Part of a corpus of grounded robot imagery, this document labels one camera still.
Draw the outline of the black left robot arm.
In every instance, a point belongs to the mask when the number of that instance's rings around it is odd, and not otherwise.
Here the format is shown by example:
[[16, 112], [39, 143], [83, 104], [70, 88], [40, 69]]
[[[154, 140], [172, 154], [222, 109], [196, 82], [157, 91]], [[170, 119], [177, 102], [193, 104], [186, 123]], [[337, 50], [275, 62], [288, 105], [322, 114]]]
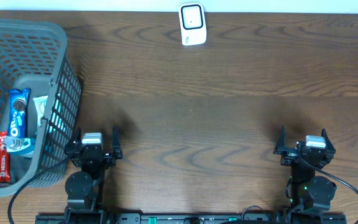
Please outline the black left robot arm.
[[64, 152], [73, 165], [81, 170], [67, 178], [68, 195], [64, 223], [115, 223], [115, 216], [103, 205], [105, 172], [115, 166], [123, 153], [116, 127], [112, 128], [111, 152], [103, 151], [101, 133], [82, 134], [81, 129], [66, 144]]

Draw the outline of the teal mouthwash bottle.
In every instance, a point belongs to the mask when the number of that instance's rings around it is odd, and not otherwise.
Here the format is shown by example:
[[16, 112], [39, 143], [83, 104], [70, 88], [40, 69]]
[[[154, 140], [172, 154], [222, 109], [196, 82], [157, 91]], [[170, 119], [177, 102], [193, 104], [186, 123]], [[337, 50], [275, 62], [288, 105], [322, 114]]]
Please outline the teal mouthwash bottle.
[[35, 142], [34, 138], [17, 138], [13, 136], [7, 136], [3, 141], [9, 154], [27, 158], [32, 157], [35, 150]]

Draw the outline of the red Nescafe coffee stick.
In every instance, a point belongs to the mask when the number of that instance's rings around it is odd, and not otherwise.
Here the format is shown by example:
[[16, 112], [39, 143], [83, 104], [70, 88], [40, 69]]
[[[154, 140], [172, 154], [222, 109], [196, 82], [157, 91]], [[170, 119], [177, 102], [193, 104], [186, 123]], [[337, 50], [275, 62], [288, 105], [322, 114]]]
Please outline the red Nescafe coffee stick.
[[6, 137], [6, 131], [0, 132], [0, 183], [8, 183], [11, 181], [10, 155], [4, 144]]

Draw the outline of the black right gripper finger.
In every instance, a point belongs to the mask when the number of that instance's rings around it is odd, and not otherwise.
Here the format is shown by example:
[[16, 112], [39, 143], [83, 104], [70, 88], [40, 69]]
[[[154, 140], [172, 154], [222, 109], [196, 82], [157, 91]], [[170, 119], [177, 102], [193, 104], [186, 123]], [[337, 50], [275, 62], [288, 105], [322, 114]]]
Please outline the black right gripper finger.
[[334, 148], [332, 142], [329, 140], [328, 134], [327, 134], [327, 132], [326, 132], [326, 130], [325, 130], [324, 128], [322, 129], [321, 136], [322, 136], [322, 137], [324, 138], [324, 140], [325, 140], [327, 151], [329, 151], [329, 152], [336, 152], [336, 150], [335, 150], [335, 148]]
[[273, 151], [274, 154], [286, 154], [288, 149], [285, 147], [285, 127], [282, 126], [279, 138], [276, 142], [275, 149]]

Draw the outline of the blue Oreo cookie pack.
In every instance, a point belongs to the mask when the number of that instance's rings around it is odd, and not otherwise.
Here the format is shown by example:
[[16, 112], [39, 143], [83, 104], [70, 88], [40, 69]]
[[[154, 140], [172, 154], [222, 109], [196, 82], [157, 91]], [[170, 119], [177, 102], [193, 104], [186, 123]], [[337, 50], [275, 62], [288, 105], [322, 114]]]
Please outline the blue Oreo cookie pack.
[[25, 138], [27, 122], [27, 105], [29, 102], [30, 88], [9, 91], [9, 126], [7, 134], [15, 138]]

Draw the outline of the white teal wet wipes pack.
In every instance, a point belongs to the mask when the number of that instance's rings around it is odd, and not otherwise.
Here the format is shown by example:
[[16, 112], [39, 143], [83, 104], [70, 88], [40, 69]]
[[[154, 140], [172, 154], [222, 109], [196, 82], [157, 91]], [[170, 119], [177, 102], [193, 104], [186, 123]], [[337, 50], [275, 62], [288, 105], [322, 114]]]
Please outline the white teal wet wipes pack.
[[[35, 110], [37, 113], [37, 128], [41, 128], [41, 122], [42, 118], [44, 117], [46, 105], [47, 105], [48, 96], [39, 96], [33, 99], [35, 104]], [[52, 113], [52, 121], [55, 123], [55, 125], [61, 130], [66, 130], [65, 125], [63, 124], [63, 121], [61, 118], [59, 118], [55, 113]]]

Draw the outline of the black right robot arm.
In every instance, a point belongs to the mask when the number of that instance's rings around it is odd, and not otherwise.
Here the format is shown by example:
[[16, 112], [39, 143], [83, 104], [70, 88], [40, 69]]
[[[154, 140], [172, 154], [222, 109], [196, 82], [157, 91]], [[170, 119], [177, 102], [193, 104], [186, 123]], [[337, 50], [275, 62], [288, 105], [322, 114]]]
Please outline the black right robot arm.
[[281, 165], [291, 167], [286, 189], [290, 206], [277, 218], [285, 223], [322, 223], [321, 216], [331, 208], [337, 189], [334, 182], [316, 175], [336, 153], [326, 131], [322, 130], [320, 136], [307, 135], [295, 147], [287, 147], [282, 128], [273, 153], [281, 156]]

